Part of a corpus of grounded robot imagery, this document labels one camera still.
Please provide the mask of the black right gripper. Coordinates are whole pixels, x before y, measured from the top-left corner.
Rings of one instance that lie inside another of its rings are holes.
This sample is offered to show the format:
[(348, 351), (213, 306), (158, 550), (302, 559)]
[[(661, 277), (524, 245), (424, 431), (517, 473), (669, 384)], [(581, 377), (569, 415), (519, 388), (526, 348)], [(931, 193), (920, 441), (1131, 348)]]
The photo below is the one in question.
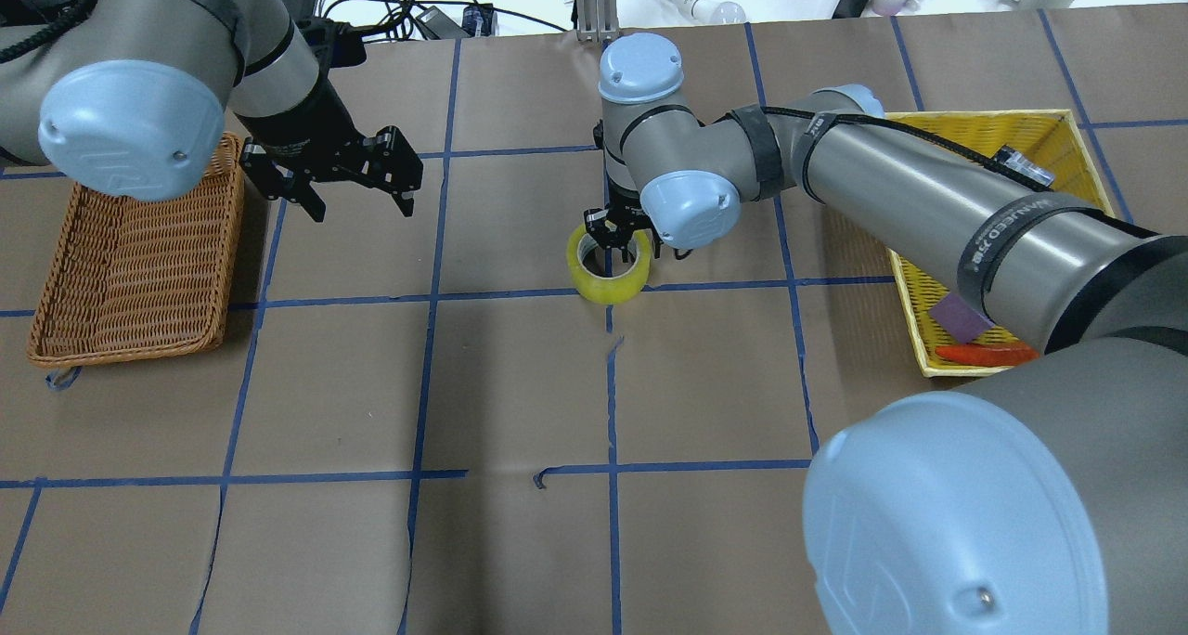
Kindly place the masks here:
[(618, 250), (631, 250), (636, 260), (659, 258), (662, 242), (656, 236), (653, 221), (642, 211), (636, 190), (626, 189), (605, 176), (606, 203), (583, 212), (583, 229), (594, 239), (594, 275), (614, 277)]

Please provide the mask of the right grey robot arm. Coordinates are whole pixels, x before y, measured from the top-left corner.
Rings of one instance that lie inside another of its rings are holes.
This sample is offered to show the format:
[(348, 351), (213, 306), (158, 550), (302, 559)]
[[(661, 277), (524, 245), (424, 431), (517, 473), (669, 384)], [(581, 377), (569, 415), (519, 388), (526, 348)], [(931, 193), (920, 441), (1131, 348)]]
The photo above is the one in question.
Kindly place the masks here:
[(887, 118), (865, 85), (701, 123), (678, 47), (601, 55), (612, 188), (570, 240), (581, 296), (640, 292), (798, 188), (891, 250), (922, 372), (971, 374), (843, 428), (803, 534), (834, 634), (1183, 634), (1184, 236), (1129, 224), (1069, 123), (1056, 150), (973, 136), (1035, 113)]

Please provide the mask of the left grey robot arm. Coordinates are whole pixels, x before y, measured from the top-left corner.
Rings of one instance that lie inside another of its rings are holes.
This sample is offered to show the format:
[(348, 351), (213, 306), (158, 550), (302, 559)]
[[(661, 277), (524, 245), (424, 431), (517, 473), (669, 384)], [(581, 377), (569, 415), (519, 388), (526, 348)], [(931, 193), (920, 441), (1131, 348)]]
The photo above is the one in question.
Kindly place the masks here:
[(409, 216), (419, 154), (394, 126), (358, 131), (329, 78), (365, 56), (352, 27), (301, 23), (283, 0), (76, 0), (51, 23), (4, 28), (4, 169), (173, 201), (200, 184), (232, 114), (264, 199), (320, 222), (315, 184), (349, 182)]

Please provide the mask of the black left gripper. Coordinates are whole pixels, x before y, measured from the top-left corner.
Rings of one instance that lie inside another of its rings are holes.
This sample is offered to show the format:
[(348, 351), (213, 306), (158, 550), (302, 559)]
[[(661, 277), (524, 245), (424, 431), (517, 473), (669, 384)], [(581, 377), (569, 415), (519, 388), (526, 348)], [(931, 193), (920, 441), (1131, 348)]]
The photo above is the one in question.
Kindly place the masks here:
[(374, 136), (361, 136), (339, 97), (309, 97), (271, 116), (241, 114), (240, 122), (264, 150), (264, 157), (245, 151), (242, 161), (265, 201), (287, 201), (314, 222), (323, 222), (326, 203), (311, 180), (352, 180), (388, 195), (402, 216), (413, 215), (423, 161), (394, 123)]

